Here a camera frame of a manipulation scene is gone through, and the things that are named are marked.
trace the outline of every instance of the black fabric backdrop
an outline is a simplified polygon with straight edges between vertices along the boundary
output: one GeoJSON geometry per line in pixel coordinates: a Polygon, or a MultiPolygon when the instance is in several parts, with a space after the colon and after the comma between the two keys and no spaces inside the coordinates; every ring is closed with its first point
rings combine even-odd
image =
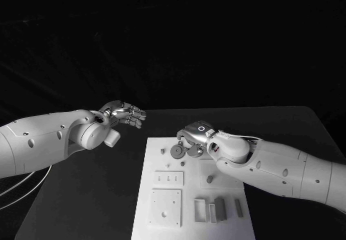
{"type": "Polygon", "coordinates": [[[307,106],[346,152],[342,1],[25,7],[0,10],[0,125],[113,100],[143,109],[307,106]]]}

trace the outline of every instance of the gray table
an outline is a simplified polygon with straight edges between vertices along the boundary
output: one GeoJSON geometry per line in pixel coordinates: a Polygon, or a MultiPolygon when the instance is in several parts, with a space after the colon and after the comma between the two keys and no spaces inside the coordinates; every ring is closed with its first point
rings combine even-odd
{"type": "MultiPolygon", "coordinates": [[[[114,129],[121,139],[75,153],[52,167],[16,240],[131,238],[147,137],[173,137],[198,120],[216,129],[283,143],[345,163],[343,154],[310,108],[247,107],[149,110],[139,130],[114,129]]],[[[257,239],[345,238],[346,216],[309,200],[271,195],[245,184],[257,239]]]]}

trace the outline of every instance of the slotted plate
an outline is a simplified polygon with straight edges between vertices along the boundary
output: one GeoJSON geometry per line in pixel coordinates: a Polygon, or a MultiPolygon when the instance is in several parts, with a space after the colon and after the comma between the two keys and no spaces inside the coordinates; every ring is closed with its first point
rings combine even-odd
{"type": "Polygon", "coordinates": [[[149,226],[180,228],[182,190],[153,189],[149,226]]]}
{"type": "Polygon", "coordinates": [[[156,171],[153,173],[153,184],[167,187],[183,187],[185,173],[182,171],[156,171]]]}
{"type": "Polygon", "coordinates": [[[202,189],[244,189],[244,182],[222,173],[215,160],[209,159],[199,160],[199,182],[202,189]]]}

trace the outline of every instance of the robotic hand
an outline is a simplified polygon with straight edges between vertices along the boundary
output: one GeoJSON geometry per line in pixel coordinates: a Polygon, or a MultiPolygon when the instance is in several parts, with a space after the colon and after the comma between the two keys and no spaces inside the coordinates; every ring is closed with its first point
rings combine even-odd
{"type": "Polygon", "coordinates": [[[192,157],[206,151],[219,171],[268,193],[320,202],[346,212],[346,165],[252,136],[216,131],[198,121],[177,132],[192,157]]]}
{"type": "Polygon", "coordinates": [[[22,118],[0,127],[0,179],[38,171],[103,142],[111,148],[118,123],[141,128],[147,114],[117,100],[95,110],[56,112],[22,118]]]}

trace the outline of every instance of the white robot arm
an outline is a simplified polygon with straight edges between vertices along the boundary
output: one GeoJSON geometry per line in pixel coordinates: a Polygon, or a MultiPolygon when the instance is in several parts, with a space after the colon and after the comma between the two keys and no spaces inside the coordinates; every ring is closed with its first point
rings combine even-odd
{"type": "Polygon", "coordinates": [[[205,121],[177,132],[199,157],[203,151],[219,171],[268,193],[313,200],[346,212],[346,165],[319,159],[299,149],[252,136],[216,131],[205,121]]]}
{"type": "Polygon", "coordinates": [[[38,171],[103,142],[114,147],[118,123],[139,129],[147,114],[123,101],[98,111],[75,110],[22,118],[0,127],[0,179],[38,171]]]}

